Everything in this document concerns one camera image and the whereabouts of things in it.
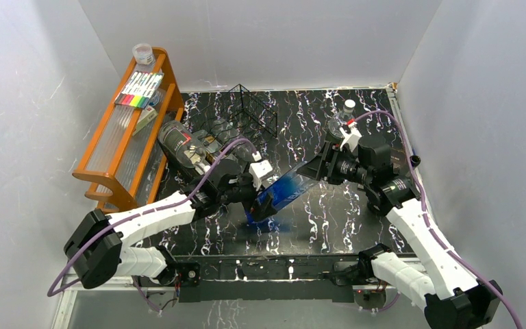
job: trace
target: black table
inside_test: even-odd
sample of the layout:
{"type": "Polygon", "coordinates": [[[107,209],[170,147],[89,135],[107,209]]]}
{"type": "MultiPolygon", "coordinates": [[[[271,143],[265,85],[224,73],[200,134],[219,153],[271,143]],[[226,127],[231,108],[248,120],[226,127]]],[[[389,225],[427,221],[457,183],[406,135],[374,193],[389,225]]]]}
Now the black table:
{"type": "MultiPolygon", "coordinates": [[[[277,177],[319,151],[328,118],[344,100],[356,102],[356,116],[370,110],[392,113],[385,89],[290,90],[257,92],[278,115],[278,137],[261,153],[277,177]]],[[[189,116],[212,103],[218,93],[183,94],[189,116]]],[[[365,134],[381,134],[392,146],[395,163],[406,170],[401,138],[385,116],[360,122],[365,134]]],[[[158,199],[180,188],[176,173],[166,170],[158,199]]],[[[164,245],[173,255],[357,254],[384,243],[396,253],[411,252],[398,230],[385,217],[370,213],[367,199],[355,184],[316,185],[272,217],[268,223],[247,224],[240,204],[186,226],[171,228],[144,241],[164,245]]]]}

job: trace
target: white wall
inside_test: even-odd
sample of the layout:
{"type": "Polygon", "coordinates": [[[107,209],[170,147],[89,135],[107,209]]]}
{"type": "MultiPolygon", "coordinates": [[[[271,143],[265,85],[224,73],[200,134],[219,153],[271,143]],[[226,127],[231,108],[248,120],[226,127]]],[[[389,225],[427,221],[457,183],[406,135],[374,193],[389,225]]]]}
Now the white wall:
{"type": "Polygon", "coordinates": [[[0,1],[0,328],[48,328],[63,244],[93,202],[71,176],[118,75],[76,0],[0,1]]]}
{"type": "Polygon", "coordinates": [[[165,48],[182,90],[397,82],[440,0],[79,0],[116,70],[165,48]]]}
{"type": "Polygon", "coordinates": [[[444,0],[399,101],[440,228],[526,327],[526,1],[444,0]]]}

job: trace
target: orange wooden rack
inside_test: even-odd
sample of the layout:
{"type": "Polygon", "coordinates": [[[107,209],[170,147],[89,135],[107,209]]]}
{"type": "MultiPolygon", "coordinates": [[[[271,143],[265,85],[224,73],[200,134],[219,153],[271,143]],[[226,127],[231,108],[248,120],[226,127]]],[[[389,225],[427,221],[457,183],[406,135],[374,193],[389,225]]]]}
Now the orange wooden rack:
{"type": "Polygon", "coordinates": [[[164,77],[160,88],[166,91],[164,99],[162,100],[162,105],[160,109],[157,109],[158,116],[154,121],[149,123],[151,127],[146,127],[145,129],[149,130],[149,137],[144,146],[141,157],[137,163],[135,170],[129,170],[131,174],[127,180],[131,184],[129,186],[124,186],[116,178],[116,173],[120,169],[120,166],[123,164],[123,159],[128,150],[128,145],[132,141],[132,133],[136,128],[136,123],[140,117],[141,109],[127,109],[131,111],[131,116],[129,121],[123,122],[125,129],[123,130],[122,136],[112,136],[112,138],[119,138],[119,143],[114,149],[98,149],[103,148],[105,145],[100,145],[100,140],[105,132],[105,128],[110,121],[112,115],[117,115],[114,113],[116,108],[119,106],[114,105],[114,100],[121,92],[122,87],[124,87],[126,81],[130,75],[134,72],[136,68],[136,61],[134,58],[130,61],[128,69],[122,76],[122,80],[116,88],[114,97],[108,104],[108,107],[101,118],[100,123],[98,124],[92,140],[86,148],[86,152],[79,162],[76,170],[73,171],[73,176],[80,180],[85,180],[91,182],[90,188],[86,191],[85,196],[89,199],[98,201],[97,208],[102,209],[103,212],[120,212],[125,210],[131,210],[144,204],[150,204],[155,201],[156,194],[158,193],[158,186],[160,184],[160,179],[166,167],[166,156],[160,152],[160,155],[154,154],[154,158],[160,156],[160,165],[158,166],[158,172],[155,173],[155,177],[152,182],[143,182],[143,175],[145,174],[145,169],[149,165],[149,159],[153,152],[159,152],[160,148],[155,145],[155,140],[158,136],[160,127],[162,126],[163,120],[166,116],[167,111],[176,112],[175,120],[180,121],[182,114],[184,112],[184,102],[182,101],[182,96],[180,95],[180,90],[176,82],[174,72],[170,60],[168,58],[167,52],[163,48],[153,47],[154,56],[156,57],[156,63],[153,68],[153,72],[158,72],[162,70],[164,77]],[[91,166],[88,166],[92,155],[97,152],[98,154],[103,154],[105,159],[103,162],[103,168],[96,168],[92,170],[91,166]],[[146,183],[149,186],[141,186],[141,183],[146,183]],[[148,198],[146,200],[136,200],[136,193],[140,188],[149,188],[148,198]]]}

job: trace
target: cable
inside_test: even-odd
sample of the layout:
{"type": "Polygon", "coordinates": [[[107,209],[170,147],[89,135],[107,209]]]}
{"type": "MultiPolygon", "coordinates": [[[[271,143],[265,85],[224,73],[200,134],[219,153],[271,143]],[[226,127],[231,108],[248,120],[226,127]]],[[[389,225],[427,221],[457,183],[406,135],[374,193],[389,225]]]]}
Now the cable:
{"type": "Polygon", "coordinates": [[[396,304],[399,298],[400,298],[400,292],[398,292],[396,296],[394,296],[394,299],[388,305],[385,305],[382,308],[363,308],[363,307],[356,308],[353,306],[346,305],[345,303],[341,303],[341,304],[332,303],[332,304],[336,305],[337,307],[352,308],[354,310],[363,310],[363,311],[372,312],[373,314],[375,314],[375,313],[384,312],[385,310],[389,310],[390,308],[392,308],[392,306],[394,306],[394,304],[396,304]]]}
{"type": "MultiPolygon", "coordinates": [[[[384,114],[384,115],[386,115],[394,123],[394,125],[398,129],[398,132],[400,133],[400,137],[404,138],[405,141],[408,140],[408,137],[404,134],[402,126],[400,126],[400,123],[396,120],[396,118],[394,118],[394,116],[392,116],[390,113],[388,113],[386,111],[383,111],[383,110],[370,111],[370,112],[364,113],[364,114],[360,115],[359,117],[355,118],[354,121],[358,122],[358,121],[360,121],[360,120],[362,120],[362,119],[364,119],[364,118],[366,118],[366,117],[368,117],[368,116],[370,116],[372,114],[384,114]]],[[[416,176],[416,174],[414,172],[414,167],[412,166],[412,163],[410,162],[410,150],[408,149],[407,143],[402,143],[402,144],[403,144],[403,147],[404,147],[404,152],[406,153],[406,160],[408,162],[408,168],[410,170],[410,175],[412,175],[412,179],[414,180],[414,183],[418,187],[418,190],[421,192],[421,208],[422,208],[422,211],[424,212],[423,217],[424,217],[425,224],[426,224],[427,228],[429,228],[429,232],[433,236],[434,240],[443,249],[446,250],[446,249],[448,249],[447,245],[440,239],[438,234],[436,234],[436,232],[434,232],[434,229],[431,228],[431,226],[430,226],[430,220],[429,220],[428,214],[427,214],[425,189],[422,186],[422,184],[418,181],[418,178],[417,178],[417,176],[416,176]]],[[[514,310],[513,305],[511,305],[510,301],[502,293],[500,293],[497,290],[497,288],[495,288],[489,282],[489,280],[487,280],[485,277],[483,277],[478,271],[473,269],[473,267],[470,264],[468,264],[464,259],[460,258],[455,252],[452,252],[451,250],[449,250],[447,253],[457,263],[461,264],[464,268],[466,268],[469,272],[471,272],[474,276],[476,276],[479,279],[479,281],[483,282],[483,284],[485,284],[485,286],[487,286],[487,288],[489,290],[491,290],[491,292],[494,293],[497,296],[497,298],[499,298],[503,302],[503,305],[505,305],[505,307],[507,308],[507,311],[509,311],[509,314],[511,315],[511,318],[513,319],[513,322],[515,323],[515,326],[517,327],[517,329],[523,329],[523,326],[521,325],[521,319],[519,318],[519,315],[517,314],[517,312],[514,310]]]]}
{"type": "Polygon", "coordinates": [[[378,292],[381,293],[382,291],[385,291],[385,290],[386,290],[386,287],[387,287],[387,286],[388,286],[388,282],[384,281],[384,286],[382,287],[382,289],[380,289],[380,290],[376,290],[376,291],[378,291],[378,292]]]}
{"type": "MultiPolygon", "coordinates": [[[[255,145],[253,145],[253,143],[251,143],[250,140],[246,139],[246,138],[239,138],[239,139],[236,139],[234,141],[232,141],[230,144],[228,144],[228,146],[221,152],[221,154],[219,154],[215,161],[212,163],[212,166],[210,167],[210,169],[205,173],[205,175],[203,176],[203,178],[201,179],[201,181],[198,183],[197,187],[195,187],[194,190],[192,190],[192,192],[190,192],[190,194],[186,197],[186,199],[180,201],[180,202],[175,202],[174,204],[167,204],[165,206],[160,206],[160,207],[157,207],[155,208],[155,211],[161,211],[161,210],[166,210],[166,209],[169,209],[169,208],[174,208],[174,207],[177,207],[177,206],[180,206],[182,204],[184,204],[185,202],[189,201],[190,199],[192,199],[192,197],[194,197],[198,192],[199,192],[199,189],[205,184],[205,182],[207,181],[207,179],[209,178],[210,174],[213,172],[213,169],[218,165],[218,163],[225,157],[225,155],[231,150],[233,149],[237,144],[239,143],[246,143],[248,144],[253,150],[254,152],[256,153],[257,152],[257,149],[255,148],[255,145]]],[[[138,218],[140,217],[140,214],[134,214],[132,216],[128,216],[124,219],[121,219],[120,221],[117,221],[116,223],[113,223],[113,224],[110,224],[108,226],[106,226],[104,229],[102,229],[100,232],[98,232],[97,234],[95,234],[91,239],[88,240],[88,242],[86,242],[76,253],[75,255],[73,255],[73,257],[67,262],[67,264],[65,265],[65,267],[61,270],[61,272],[59,273],[59,275],[57,276],[57,278],[55,278],[55,280],[53,281],[53,283],[51,284],[51,287],[49,287],[49,290],[47,291],[47,297],[53,297],[55,295],[57,295],[58,293],[61,293],[62,291],[66,290],[67,288],[73,286],[74,284],[78,283],[79,282],[79,278],[72,281],[72,282],[69,282],[68,284],[65,284],[65,285],[62,285],[59,289],[57,290],[54,290],[55,287],[61,282],[61,280],[63,279],[63,277],[67,274],[67,272],[69,271],[69,269],[75,264],[75,262],[77,261],[77,259],[84,254],[84,252],[97,240],[97,239],[100,239],[106,232],[109,232],[110,230],[113,230],[115,227],[117,226],[120,226],[124,223],[126,223],[127,221],[131,221],[132,219],[135,219],[135,218],[138,218]]]]}
{"type": "Polygon", "coordinates": [[[166,306],[167,306],[169,303],[174,302],[175,300],[178,300],[178,298],[173,298],[173,299],[167,301],[167,302],[164,304],[164,306],[163,306],[160,310],[164,310],[164,309],[166,308],[166,306]]]}
{"type": "Polygon", "coordinates": [[[136,289],[138,289],[138,292],[140,293],[140,296],[142,296],[142,298],[144,298],[144,300],[146,301],[146,304],[148,304],[148,306],[150,306],[150,308],[152,308],[153,310],[155,310],[156,312],[158,312],[160,314],[162,312],[160,307],[158,305],[154,304],[148,298],[148,295],[146,295],[144,293],[144,291],[142,291],[142,288],[140,288],[140,285],[138,285],[138,283],[136,282],[136,279],[132,278],[132,284],[136,287],[136,289]]]}

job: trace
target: wooden shelf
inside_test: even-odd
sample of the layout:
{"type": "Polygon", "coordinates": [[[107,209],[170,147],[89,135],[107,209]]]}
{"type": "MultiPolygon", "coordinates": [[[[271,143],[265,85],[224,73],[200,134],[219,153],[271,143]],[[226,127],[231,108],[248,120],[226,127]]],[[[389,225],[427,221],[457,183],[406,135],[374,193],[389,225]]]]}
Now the wooden shelf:
{"type": "Polygon", "coordinates": [[[154,201],[166,166],[166,157],[155,140],[168,111],[176,111],[176,120],[180,120],[184,112],[168,54],[162,48],[153,50],[156,63],[152,71],[162,70],[164,77],[159,88],[166,91],[159,103],[158,116],[132,136],[141,109],[114,105],[114,99],[136,71],[136,61],[132,58],[84,157],[73,172],[74,177],[92,182],[85,196],[97,200],[98,208],[105,212],[129,210],[154,201]]]}

